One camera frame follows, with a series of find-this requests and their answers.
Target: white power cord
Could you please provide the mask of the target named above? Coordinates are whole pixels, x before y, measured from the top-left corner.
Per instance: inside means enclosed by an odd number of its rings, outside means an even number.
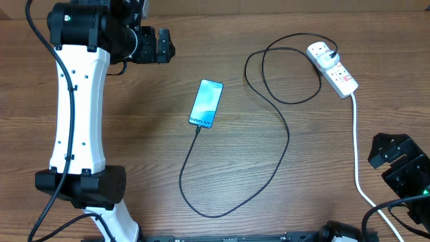
[[[372,202],[370,200],[370,198],[368,198],[363,190],[361,190],[360,187],[360,181],[358,178],[358,148],[357,148],[357,102],[355,101],[355,96],[354,93],[351,93],[351,99],[352,99],[352,106],[353,106],[353,128],[352,128],[352,133],[353,133],[353,143],[354,143],[354,173],[355,173],[355,185],[357,186],[357,190],[358,192],[361,194],[361,196],[363,196],[363,198],[368,201],[370,203],[370,205],[372,205],[373,207],[376,207],[376,204],[374,202]],[[404,242],[402,237],[400,236],[400,234],[398,233],[397,229],[394,227],[394,225],[391,223],[390,220],[388,220],[387,216],[385,216],[385,214],[381,211],[378,210],[379,214],[381,215],[381,217],[385,220],[385,222],[388,224],[388,226],[390,226],[391,230],[394,232],[394,234],[397,236],[397,239],[400,242]]]

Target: charging cable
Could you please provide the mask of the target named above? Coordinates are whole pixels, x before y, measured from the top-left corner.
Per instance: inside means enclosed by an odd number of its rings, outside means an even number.
[[[363,190],[360,187],[360,180],[358,176],[358,147],[357,147],[357,102],[355,100],[354,93],[351,94],[352,99],[352,108],[353,108],[353,127],[352,127],[352,134],[353,134],[353,144],[354,144],[354,176],[355,176],[355,185],[357,186],[357,190],[360,193],[360,195],[369,202],[372,207],[376,207],[376,204],[370,200],[369,197],[367,197]],[[378,210],[381,217],[385,220],[388,226],[390,226],[391,230],[394,232],[394,234],[397,236],[397,239],[400,242],[404,242],[400,234],[398,233],[397,229],[394,227],[394,225],[391,223],[391,221],[385,216],[385,214]]]
[[[193,149],[193,146],[194,146],[194,143],[196,142],[196,139],[197,139],[197,136],[198,136],[198,134],[199,134],[199,132],[200,132],[200,129],[201,129],[201,126],[198,126],[197,128],[196,128],[196,135],[194,136],[194,139],[193,139],[193,142],[192,142],[192,144],[191,144],[191,147],[189,148],[189,151],[188,151],[188,154],[187,154],[187,157],[185,158],[185,161],[184,161],[184,163],[183,163],[183,166],[182,166],[182,169],[181,169],[181,172],[179,173],[179,190],[181,191],[181,195],[182,195],[182,198],[185,200],[185,202],[187,203],[187,205],[194,211],[194,212],[196,212],[198,215],[200,215],[200,216],[203,216],[203,217],[205,217],[205,218],[220,218],[220,217],[223,217],[223,216],[226,216],[227,214],[230,214],[231,212],[233,212],[233,211],[235,211],[237,208],[240,208],[242,205],[245,205],[247,202],[249,202],[249,201],[251,201],[254,197],[256,197],[258,194],[260,194],[269,184],[270,184],[270,182],[272,181],[272,179],[275,177],[275,174],[276,174],[276,171],[278,170],[278,168],[280,167],[280,165],[281,165],[281,162],[282,162],[282,159],[284,158],[284,156],[285,156],[285,154],[286,154],[286,152],[287,152],[287,148],[288,148],[288,145],[289,145],[289,143],[290,143],[290,128],[288,128],[288,124],[287,124],[287,122],[286,122],[286,120],[285,120],[285,118],[284,118],[284,115],[282,115],[282,113],[281,113],[281,111],[276,107],[276,105],[273,103],[273,102],[271,102],[269,99],[267,99],[263,94],[261,94],[261,93],[259,93],[252,85],[251,85],[251,83],[249,82],[249,80],[248,80],[248,77],[247,77],[247,67],[248,67],[248,62],[249,62],[249,60],[254,56],[254,55],[256,55],[256,54],[259,54],[259,53],[263,53],[263,58],[261,59],[261,76],[262,76],[262,78],[263,78],[263,82],[264,82],[264,84],[265,84],[265,87],[266,87],[266,90],[269,92],[269,94],[274,98],[274,100],[276,100],[277,102],[279,102],[279,103],[281,103],[281,104],[289,104],[289,105],[294,105],[294,104],[302,104],[302,103],[304,103],[304,102],[307,102],[307,101],[309,101],[309,100],[311,100],[314,96],[316,96],[318,93],[319,93],[319,91],[321,90],[321,75],[320,75],[320,73],[319,73],[319,71],[318,71],[318,68],[316,67],[316,65],[313,63],[313,61],[312,61],[312,59],[308,56],[308,55],[306,55],[306,53],[305,52],[302,52],[301,50],[298,50],[298,49],[295,49],[295,48],[290,48],[290,47],[276,47],[276,48],[270,48],[271,46],[273,46],[276,42],[279,42],[280,40],[283,40],[283,39],[286,39],[286,38],[289,38],[289,37],[292,37],[292,36],[299,36],[299,35],[307,35],[307,36],[317,36],[317,37],[320,37],[320,38],[323,38],[323,39],[325,39],[325,40],[328,40],[328,41],[330,41],[330,42],[332,42],[335,46],[336,46],[336,51],[333,53],[333,54],[336,54],[337,53],[337,45],[336,45],[336,43],[334,43],[332,40],[330,40],[329,38],[327,38],[327,37],[325,37],[325,36],[321,36],[320,34],[313,34],[313,33],[297,33],[297,34],[290,34],[290,35],[287,35],[287,36],[284,36],[284,37],[282,37],[282,38],[279,38],[279,39],[277,39],[277,40],[275,40],[274,42],[272,42],[265,50],[259,50],[259,51],[257,51],[257,52],[254,52],[254,53],[252,53],[252,54],[250,54],[249,56],[248,56],[248,59],[247,59],[247,61],[246,61],[246,63],[245,63],[245,69],[244,69],[244,77],[245,77],[245,81],[247,82],[247,84],[248,84],[248,86],[256,93],[256,94],[258,94],[261,98],[263,98],[266,102],[268,102],[275,110],[276,110],[276,112],[279,114],[279,116],[280,116],[280,118],[281,118],[281,120],[282,120],[282,122],[284,123],[284,126],[285,126],[285,128],[286,128],[286,132],[287,132],[287,141],[286,141],[286,145],[285,145],[285,148],[284,148],[284,151],[282,152],[282,154],[281,154],[281,157],[279,158],[279,161],[277,162],[277,165],[276,165],[276,168],[275,168],[275,170],[273,171],[273,173],[271,174],[271,177],[269,178],[269,180],[264,184],[264,186],[262,186],[257,192],[255,192],[251,197],[249,197],[248,199],[246,199],[244,202],[242,202],[242,203],[240,203],[239,205],[237,205],[237,206],[235,206],[234,208],[232,208],[232,209],[230,209],[229,211],[227,211],[227,212],[225,212],[225,213],[223,213],[223,214],[220,214],[220,215],[213,215],[213,216],[211,216],[211,215],[206,215],[206,214],[203,214],[203,213],[201,213],[201,212],[199,212],[197,209],[195,209],[189,202],[188,202],[188,200],[187,200],[187,198],[185,197],[185,194],[183,193],[183,190],[182,190],[182,173],[183,173],[183,170],[185,169],[185,165],[187,164],[187,161],[188,161],[188,158],[189,158],[189,155],[191,154],[191,150]],[[278,99],[278,98],[276,98],[276,96],[274,96],[274,94],[271,92],[271,90],[270,90],[270,88],[269,88],[269,85],[267,84],[267,80],[266,80],[266,78],[265,78],[265,75],[264,75],[264,62],[265,62],[265,56],[266,56],[266,54],[267,54],[267,52],[269,52],[269,51],[273,51],[273,50],[292,50],[292,51],[296,51],[296,52],[299,52],[301,55],[303,55],[304,57],[306,57],[306,59],[309,61],[309,63],[312,65],[312,67],[314,68],[314,70],[315,70],[315,73],[316,73],[316,76],[318,77],[318,89],[315,91],[315,93],[314,94],[312,94],[310,97],[307,97],[306,99],[303,99],[303,100],[301,100],[301,101],[298,101],[298,102],[285,102],[285,101],[282,101],[282,100],[280,100],[280,99]]]

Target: blue phone screen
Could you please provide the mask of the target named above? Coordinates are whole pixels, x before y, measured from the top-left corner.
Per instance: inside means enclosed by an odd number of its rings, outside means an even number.
[[[193,110],[189,115],[189,123],[205,128],[211,128],[214,122],[216,109],[220,103],[223,89],[222,83],[202,80],[197,92]]]

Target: cable clip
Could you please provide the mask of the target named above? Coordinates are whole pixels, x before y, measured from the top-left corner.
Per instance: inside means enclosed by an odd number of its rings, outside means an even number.
[[[72,87],[72,88],[68,87],[67,90],[68,91],[77,91],[78,90],[78,85],[75,85],[75,87]]]
[[[74,160],[75,159],[75,155],[71,155],[71,156],[64,155],[64,159],[65,160],[69,159],[70,161]]]

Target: power socket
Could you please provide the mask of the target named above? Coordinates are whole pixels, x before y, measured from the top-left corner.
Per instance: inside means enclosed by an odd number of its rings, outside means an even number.
[[[333,60],[327,58],[333,51],[324,42],[311,44],[306,53],[341,98],[348,97],[358,88],[357,81],[341,64],[338,54]]]

